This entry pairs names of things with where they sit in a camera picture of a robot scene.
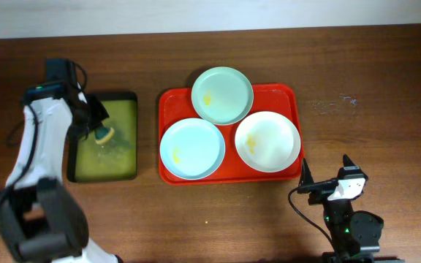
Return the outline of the black tray with soapy water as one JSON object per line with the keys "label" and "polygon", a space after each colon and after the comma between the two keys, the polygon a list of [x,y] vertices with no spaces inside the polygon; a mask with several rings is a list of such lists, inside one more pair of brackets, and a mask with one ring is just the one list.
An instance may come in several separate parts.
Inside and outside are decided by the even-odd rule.
{"label": "black tray with soapy water", "polygon": [[101,126],[113,135],[96,143],[95,131],[69,144],[67,179],[73,183],[132,180],[137,176],[137,96],[131,91],[96,94],[106,110]]}

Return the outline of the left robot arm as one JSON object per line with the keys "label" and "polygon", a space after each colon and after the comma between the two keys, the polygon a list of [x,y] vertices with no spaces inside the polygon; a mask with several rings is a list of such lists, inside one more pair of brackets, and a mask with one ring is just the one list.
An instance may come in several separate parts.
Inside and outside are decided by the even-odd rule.
{"label": "left robot arm", "polygon": [[0,236],[15,262],[112,262],[89,236],[80,206],[62,185],[66,140],[109,142],[108,113],[85,93],[84,69],[67,58],[46,61],[45,81],[22,98],[24,129],[15,166],[0,190]]}

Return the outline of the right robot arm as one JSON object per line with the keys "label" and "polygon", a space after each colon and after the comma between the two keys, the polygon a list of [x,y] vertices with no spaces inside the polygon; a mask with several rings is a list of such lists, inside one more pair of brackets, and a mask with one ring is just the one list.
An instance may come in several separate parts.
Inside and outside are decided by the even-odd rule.
{"label": "right robot arm", "polygon": [[[306,160],[301,165],[298,187],[288,194],[292,209],[310,225],[317,228],[328,240],[333,250],[322,254],[323,262],[402,262],[397,257],[376,257],[380,251],[379,240],[384,220],[368,211],[355,211],[352,201],[361,197],[368,176],[359,166],[343,155],[343,166],[336,177],[314,181]],[[307,194],[309,205],[323,207],[322,229],[303,215],[294,205],[292,194]]]}

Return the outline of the green and yellow sponge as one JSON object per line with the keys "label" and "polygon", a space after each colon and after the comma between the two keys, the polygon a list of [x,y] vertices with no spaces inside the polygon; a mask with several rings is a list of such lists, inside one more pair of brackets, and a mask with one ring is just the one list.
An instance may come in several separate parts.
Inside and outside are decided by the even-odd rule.
{"label": "green and yellow sponge", "polygon": [[94,130],[94,140],[98,145],[109,142],[115,134],[114,128],[101,126]]}

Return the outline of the light blue plate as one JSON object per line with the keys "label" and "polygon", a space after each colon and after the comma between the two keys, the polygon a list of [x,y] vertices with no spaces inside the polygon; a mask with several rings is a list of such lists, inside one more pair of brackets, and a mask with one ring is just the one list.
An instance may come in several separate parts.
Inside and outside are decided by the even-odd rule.
{"label": "light blue plate", "polygon": [[201,118],[186,118],[166,130],[159,145],[160,159],[174,176],[200,180],[222,164],[225,141],[219,129]]}

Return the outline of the red plastic tray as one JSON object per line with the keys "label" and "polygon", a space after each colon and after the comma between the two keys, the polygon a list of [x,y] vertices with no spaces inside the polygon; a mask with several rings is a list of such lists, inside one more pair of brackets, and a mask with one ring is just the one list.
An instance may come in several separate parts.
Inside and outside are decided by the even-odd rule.
{"label": "red plastic tray", "polygon": [[[254,84],[253,91],[254,102],[250,113],[261,111],[279,113],[291,120],[297,129],[300,129],[295,93],[288,85],[282,83]],[[159,96],[158,106],[159,137],[163,137],[166,130],[175,122],[198,116],[191,103],[190,88],[171,88],[163,92]],[[200,180],[181,179],[168,171],[162,160],[159,159],[158,171],[162,180],[173,186],[190,186],[212,183],[291,180],[301,175],[302,162],[305,157],[303,149],[300,150],[294,164],[282,171],[266,173],[250,168],[239,157],[235,149],[237,127],[237,123],[219,127],[225,140],[226,153],[219,168],[211,175]]]}

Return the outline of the green plate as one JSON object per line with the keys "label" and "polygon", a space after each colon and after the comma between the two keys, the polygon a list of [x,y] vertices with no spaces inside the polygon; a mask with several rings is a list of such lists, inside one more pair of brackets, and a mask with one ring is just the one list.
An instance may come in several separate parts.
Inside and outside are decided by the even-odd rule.
{"label": "green plate", "polygon": [[191,87],[191,103],[202,119],[226,126],[243,120],[254,102],[254,89],[240,71],[218,66],[204,71]]}

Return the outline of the white plate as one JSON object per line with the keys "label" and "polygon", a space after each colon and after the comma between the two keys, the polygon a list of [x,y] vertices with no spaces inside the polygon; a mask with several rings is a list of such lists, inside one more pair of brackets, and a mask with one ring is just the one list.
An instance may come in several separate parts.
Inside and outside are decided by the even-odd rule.
{"label": "white plate", "polygon": [[235,148],[250,168],[280,172],[295,163],[301,153],[301,136],[287,117],[270,111],[244,118],[235,132]]}

